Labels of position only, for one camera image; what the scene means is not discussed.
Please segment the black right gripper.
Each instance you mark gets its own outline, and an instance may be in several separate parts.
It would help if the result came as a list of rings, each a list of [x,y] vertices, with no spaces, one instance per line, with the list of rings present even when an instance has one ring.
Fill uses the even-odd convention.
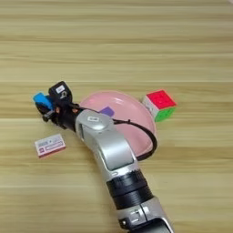
[[[45,122],[52,120],[56,114],[56,121],[60,127],[63,129],[68,128],[72,131],[76,130],[76,118],[81,112],[81,107],[79,104],[57,106],[56,112],[43,104],[36,103],[35,106]]]

